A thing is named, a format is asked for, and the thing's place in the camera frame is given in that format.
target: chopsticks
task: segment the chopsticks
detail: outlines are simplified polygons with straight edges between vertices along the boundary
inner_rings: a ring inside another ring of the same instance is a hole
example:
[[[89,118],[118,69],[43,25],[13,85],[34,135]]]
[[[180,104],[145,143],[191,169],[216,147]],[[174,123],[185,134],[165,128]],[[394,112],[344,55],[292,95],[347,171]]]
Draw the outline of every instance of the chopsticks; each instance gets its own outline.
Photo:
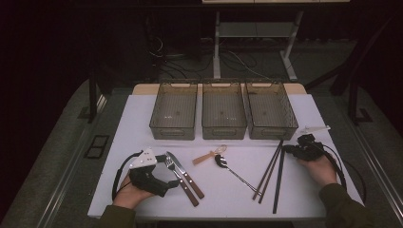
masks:
[[[271,178],[271,176],[272,176],[272,173],[273,173],[273,170],[274,170],[274,168],[275,168],[275,166],[276,166],[276,162],[277,162],[277,159],[278,159],[278,155],[279,155],[279,152],[281,151],[283,142],[284,142],[284,140],[281,140],[281,141],[279,142],[278,147],[277,147],[277,149],[276,149],[276,152],[275,152],[275,154],[273,155],[272,159],[270,160],[270,163],[269,163],[269,165],[267,166],[266,171],[265,171],[264,174],[263,174],[263,177],[261,178],[261,181],[260,181],[260,183],[259,183],[258,189],[257,189],[257,191],[255,192],[255,195],[252,197],[253,200],[256,199],[256,197],[257,197],[257,195],[258,195],[258,193],[259,193],[259,191],[260,191],[260,188],[261,188],[261,186],[263,185],[264,180],[266,179],[267,173],[269,173],[269,176],[268,176],[268,178],[267,178],[267,180],[266,180],[266,183],[264,184],[263,191],[262,191],[262,193],[261,193],[261,195],[260,195],[259,203],[261,203],[261,202],[263,201],[263,197],[264,197],[264,194],[265,194],[265,192],[266,192],[267,185],[269,184],[269,180],[270,180],[270,178]]]
[[[284,165],[284,155],[285,155],[285,151],[281,149],[281,157],[279,158],[279,165],[278,165],[278,182],[276,185],[275,202],[273,204],[273,214],[275,214],[277,212],[277,208],[278,208],[278,196],[279,196],[279,188],[281,186],[281,176],[282,176],[282,166]]]

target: sleeve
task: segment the sleeve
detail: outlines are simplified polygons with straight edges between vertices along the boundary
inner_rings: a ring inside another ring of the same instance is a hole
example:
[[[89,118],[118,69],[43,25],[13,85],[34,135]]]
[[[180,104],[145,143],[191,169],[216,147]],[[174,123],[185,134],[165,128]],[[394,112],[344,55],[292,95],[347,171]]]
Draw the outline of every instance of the sleeve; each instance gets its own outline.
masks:
[[[134,228],[135,215],[134,210],[108,205],[95,228]]]
[[[324,186],[319,192],[326,208],[326,227],[367,228],[374,227],[371,212],[350,198],[346,190],[337,183]]]

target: metal stand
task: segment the metal stand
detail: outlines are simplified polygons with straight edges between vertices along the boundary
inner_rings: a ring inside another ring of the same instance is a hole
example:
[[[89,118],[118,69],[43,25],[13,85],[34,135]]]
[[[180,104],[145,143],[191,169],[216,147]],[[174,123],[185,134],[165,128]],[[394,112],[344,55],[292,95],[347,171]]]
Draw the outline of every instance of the metal stand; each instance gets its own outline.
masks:
[[[214,78],[221,77],[220,69],[220,37],[288,37],[285,50],[279,54],[290,81],[297,80],[292,63],[289,59],[291,49],[296,41],[303,11],[297,13],[294,22],[276,23],[221,23],[220,12],[216,13],[216,33],[213,57]]]

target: person's arm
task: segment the person's arm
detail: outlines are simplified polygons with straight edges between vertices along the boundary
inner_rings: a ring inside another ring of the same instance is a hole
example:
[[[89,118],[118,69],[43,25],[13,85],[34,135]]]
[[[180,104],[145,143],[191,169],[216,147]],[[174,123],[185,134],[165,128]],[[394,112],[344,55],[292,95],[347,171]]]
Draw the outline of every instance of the person's arm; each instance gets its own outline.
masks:
[[[112,205],[106,207],[95,227],[133,228],[134,217],[136,215],[134,209],[143,200],[152,196],[154,194],[141,190],[131,184],[130,178],[126,176]]]
[[[315,161],[298,161],[322,187],[319,197],[326,208],[326,227],[374,227],[371,212],[351,199],[347,191],[337,183],[336,171],[325,156]]]

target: floor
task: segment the floor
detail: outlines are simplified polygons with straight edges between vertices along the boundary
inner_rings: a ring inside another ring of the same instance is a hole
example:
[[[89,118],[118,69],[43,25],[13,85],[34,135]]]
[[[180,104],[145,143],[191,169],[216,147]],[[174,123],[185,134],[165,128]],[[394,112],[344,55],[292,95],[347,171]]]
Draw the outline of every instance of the floor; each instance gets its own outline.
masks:
[[[204,54],[199,61],[188,60],[176,50],[170,50],[168,61],[161,66],[160,78],[212,77],[211,40],[202,41]],[[278,55],[284,44],[283,40],[272,39],[242,43],[223,40],[221,77],[287,80]],[[306,85],[337,67],[354,46],[353,41],[296,42],[290,60],[297,82]],[[359,90],[358,107],[365,108],[373,121],[353,125],[346,115],[348,94],[332,96],[329,92],[332,81],[328,80],[308,93],[314,96],[325,123],[332,127],[330,134],[338,153],[352,165],[348,165],[349,173],[358,192],[366,196],[365,204],[374,213],[375,227],[402,227],[402,217],[397,214],[402,209],[403,182],[400,179],[403,167],[400,161],[403,161],[403,139],[362,89]],[[87,82],[77,89],[0,227],[91,227],[97,222],[86,212],[130,93],[131,88],[120,87],[110,95],[100,96],[99,114],[88,123]],[[104,155],[99,160],[86,159],[83,155],[96,135],[109,136]],[[365,187],[354,169],[362,176]],[[300,220],[293,221],[293,225],[296,228],[321,228],[324,222]]]

